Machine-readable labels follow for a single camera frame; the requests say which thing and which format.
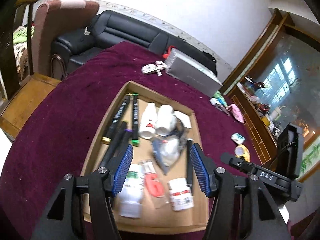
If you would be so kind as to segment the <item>black marker pen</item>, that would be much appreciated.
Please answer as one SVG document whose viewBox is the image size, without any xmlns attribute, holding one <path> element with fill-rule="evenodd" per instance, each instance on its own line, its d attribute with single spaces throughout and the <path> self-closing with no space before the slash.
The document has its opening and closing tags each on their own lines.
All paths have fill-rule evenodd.
<svg viewBox="0 0 320 240">
<path fill-rule="evenodd" d="M 191 146 L 193 145 L 193 139 L 188 139 L 187 146 L 187 166 L 186 166 L 186 181 L 188 187 L 193 191 L 193 165 L 191 161 Z"/>
</svg>

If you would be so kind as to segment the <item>yellow round jar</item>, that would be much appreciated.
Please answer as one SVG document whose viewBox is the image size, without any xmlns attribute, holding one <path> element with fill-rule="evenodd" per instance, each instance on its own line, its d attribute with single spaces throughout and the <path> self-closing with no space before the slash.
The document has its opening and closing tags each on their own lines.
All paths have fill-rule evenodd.
<svg viewBox="0 0 320 240">
<path fill-rule="evenodd" d="M 236 146 L 236 148 L 234 149 L 234 153 L 238 158 L 242 157 L 243 149 L 241 145 Z"/>
</svg>

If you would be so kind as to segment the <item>yellow snack bag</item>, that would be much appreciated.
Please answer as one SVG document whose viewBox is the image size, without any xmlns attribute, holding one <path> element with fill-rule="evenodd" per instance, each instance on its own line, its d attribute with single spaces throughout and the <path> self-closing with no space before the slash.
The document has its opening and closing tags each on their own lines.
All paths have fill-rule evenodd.
<svg viewBox="0 0 320 240">
<path fill-rule="evenodd" d="M 250 162 L 251 156 L 250 156 L 250 152 L 249 152 L 248 148 L 244 145 L 241 145 L 241 147 L 243 149 L 242 157 L 245 159 L 245 161 Z"/>
</svg>

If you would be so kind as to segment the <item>teal tissue pack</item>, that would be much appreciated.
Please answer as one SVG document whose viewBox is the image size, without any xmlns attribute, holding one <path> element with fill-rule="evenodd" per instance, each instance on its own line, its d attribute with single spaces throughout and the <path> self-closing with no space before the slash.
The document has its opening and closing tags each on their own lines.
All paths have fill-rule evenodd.
<svg viewBox="0 0 320 240">
<path fill-rule="evenodd" d="M 246 138 L 240 135 L 239 133 L 232 134 L 231 139 L 238 145 L 242 145 L 246 140 Z"/>
</svg>

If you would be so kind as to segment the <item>purple capped marker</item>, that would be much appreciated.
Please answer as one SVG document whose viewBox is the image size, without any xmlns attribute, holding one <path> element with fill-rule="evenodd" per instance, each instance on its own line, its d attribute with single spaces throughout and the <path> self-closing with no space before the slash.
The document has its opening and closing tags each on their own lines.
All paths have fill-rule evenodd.
<svg viewBox="0 0 320 240">
<path fill-rule="evenodd" d="M 119 129 L 114 136 L 114 139 L 111 141 L 108 149 L 106 150 L 102 161 L 99 164 L 99 167 L 106 167 L 107 163 L 114 156 L 116 150 L 120 147 L 121 144 L 126 144 L 131 137 L 132 131 L 130 129 Z"/>
</svg>

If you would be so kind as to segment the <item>red white packet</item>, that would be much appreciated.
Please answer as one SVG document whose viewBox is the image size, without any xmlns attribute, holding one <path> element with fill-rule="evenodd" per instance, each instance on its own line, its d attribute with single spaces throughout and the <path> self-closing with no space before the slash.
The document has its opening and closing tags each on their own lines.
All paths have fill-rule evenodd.
<svg viewBox="0 0 320 240">
<path fill-rule="evenodd" d="M 145 185 L 149 194 L 153 197 L 164 197 L 164 186 L 160 182 L 157 172 L 151 161 L 144 161 Z"/>
</svg>

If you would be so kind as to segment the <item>white pill bottle red label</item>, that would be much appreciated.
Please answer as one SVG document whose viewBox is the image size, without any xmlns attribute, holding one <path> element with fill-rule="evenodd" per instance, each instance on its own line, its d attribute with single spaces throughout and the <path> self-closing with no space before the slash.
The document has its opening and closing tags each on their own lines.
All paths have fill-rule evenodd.
<svg viewBox="0 0 320 240">
<path fill-rule="evenodd" d="M 182 211 L 194 207 L 193 195 L 185 178 L 168 181 L 168 187 L 173 211 Z"/>
</svg>

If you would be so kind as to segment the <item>yellow capped marker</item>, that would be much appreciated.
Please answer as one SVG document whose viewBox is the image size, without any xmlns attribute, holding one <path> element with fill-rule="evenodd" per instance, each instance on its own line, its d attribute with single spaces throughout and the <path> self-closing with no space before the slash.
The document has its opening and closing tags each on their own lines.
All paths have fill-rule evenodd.
<svg viewBox="0 0 320 240">
<path fill-rule="evenodd" d="M 118 110 L 112 117 L 111 124 L 106 129 L 106 132 L 104 133 L 102 137 L 102 143 L 109 145 L 111 140 L 113 139 L 118 124 L 120 120 L 122 119 L 123 115 L 125 114 L 125 111 L 127 110 L 127 107 L 129 106 L 130 100 L 131 100 L 132 94 L 128 93 L 124 96 L 122 103 L 120 104 Z"/>
</svg>

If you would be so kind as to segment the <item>white soap box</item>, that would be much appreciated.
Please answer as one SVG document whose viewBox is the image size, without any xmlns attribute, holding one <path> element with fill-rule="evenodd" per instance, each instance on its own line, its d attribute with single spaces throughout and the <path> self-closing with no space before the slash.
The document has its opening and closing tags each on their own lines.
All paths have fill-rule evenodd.
<svg viewBox="0 0 320 240">
<path fill-rule="evenodd" d="M 174 116 L 176 116 L 176 118 L 178 118 L 181 121 L 185 128 L 192 129 L 191 121 L 188 115 L 180 111 L 174 111 Z"/>
</svg>

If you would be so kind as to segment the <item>white bottle pair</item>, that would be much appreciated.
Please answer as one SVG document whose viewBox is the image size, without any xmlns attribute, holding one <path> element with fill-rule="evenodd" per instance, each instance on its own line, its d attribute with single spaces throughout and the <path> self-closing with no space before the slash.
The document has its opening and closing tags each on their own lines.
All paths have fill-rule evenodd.
<svg viewBox="0 0 320 240">
<path fill-rule="evenodd" d="M 157 110 L 154 102 L 148 103 L 142 114 L 139 126 L 139 136 L 143 139 L 151 139 L 156 131 Z"/>
<path fill-rule="evenodd" d="M 169 135 L 176 126 L 174 109 L 170 105 L 162 105 L 158 110 L 156 121 L 156 134 L 160 136 Z"/>
</svg>

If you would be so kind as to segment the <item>green towel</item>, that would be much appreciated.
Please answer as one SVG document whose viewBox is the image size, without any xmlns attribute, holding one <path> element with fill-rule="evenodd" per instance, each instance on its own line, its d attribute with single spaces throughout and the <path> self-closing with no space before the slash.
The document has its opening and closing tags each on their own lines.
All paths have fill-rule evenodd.
<svg viewBox="0 0 320 240">
<path fill-rule="evenodd" d="M 225 101 L 225 98 L 222 96 L 219 90 L 215 92 L 215 94 L 213 95 L 213 98 L 215 98 L 224 107 L 228 107 L 227 102 Z"/>
</svg>

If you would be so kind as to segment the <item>maroon tablecloth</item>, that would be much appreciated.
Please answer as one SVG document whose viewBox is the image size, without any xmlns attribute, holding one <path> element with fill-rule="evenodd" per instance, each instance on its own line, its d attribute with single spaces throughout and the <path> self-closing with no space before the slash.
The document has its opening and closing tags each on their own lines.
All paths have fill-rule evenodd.
<svg viewBox="0 0 320 240">
<path fill-rule="evenodd" d="M 59 83 L 20 130 L 1 174 L 1 239 L 29 239 L 63 176 L 81 173 L 108 107 L 128 81 L 135 81 L 196 115 L 202 149 L 220 165 L 235 149 L 231 135 L 245 138 L 251 160 L 260 160 L 248 127 L 216 109 L 209 98 L 167 74 L 144 75 L 144 65 L 162 57 L 130 42 L 102 50 Z"/>
</svg>

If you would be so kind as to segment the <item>key fob with charm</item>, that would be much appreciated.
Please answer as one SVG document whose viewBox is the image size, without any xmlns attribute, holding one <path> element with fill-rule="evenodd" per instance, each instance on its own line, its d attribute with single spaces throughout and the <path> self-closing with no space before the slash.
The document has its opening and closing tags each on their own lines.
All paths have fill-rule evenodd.
<svg viewBox="0 0 320 240">
<path fill-rule="evenodd" d="M 155 63 L 147 64 L 141 68 L 144 75 L 156 73 L 158 76 L 162 75 L 162 71 L 167 68 L 163 61 L 156 61 Z"/>
</svg>

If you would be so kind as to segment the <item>wooden chair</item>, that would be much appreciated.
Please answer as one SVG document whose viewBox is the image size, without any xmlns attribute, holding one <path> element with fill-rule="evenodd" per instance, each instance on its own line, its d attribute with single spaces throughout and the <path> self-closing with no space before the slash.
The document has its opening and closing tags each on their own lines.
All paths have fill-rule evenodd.
<svg viewBox="0 0 320 240">
<path fill-rule="evenodd" d="M 60 83 L 33 70 L 31 55 L 31 22 L 33 6 L 39 0 L 17 0 L 9 9 L 9 18 L 1 23 L 1 130 L 10 141 L 14 141 L 29 117 L 44 98 Z M 15 9 L 27 5 L 27 53 L 29 75 L 20 80 L 17 74 L 14 46 L 13 22 Z"/>
</svg>

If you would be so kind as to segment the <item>black leather sofa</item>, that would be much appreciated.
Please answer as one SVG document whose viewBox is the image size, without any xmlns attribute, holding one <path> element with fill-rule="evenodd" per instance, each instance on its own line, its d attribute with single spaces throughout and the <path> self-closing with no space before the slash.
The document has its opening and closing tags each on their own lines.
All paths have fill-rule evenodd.
<svg viewBox="0 0 320 240">
<path fill-rule="evenodd" d="M 102 50 L 120 42 L 137 44 L 157 55 L 164 55 L 173 46 L 217 74 L 212 55 L 180 37 L 112 10 L 94 16 L 87 27 L 58 35 L 51 44 L 51 54 L 60 58 L 65 75 L 69 75 Z"/>
</svg>

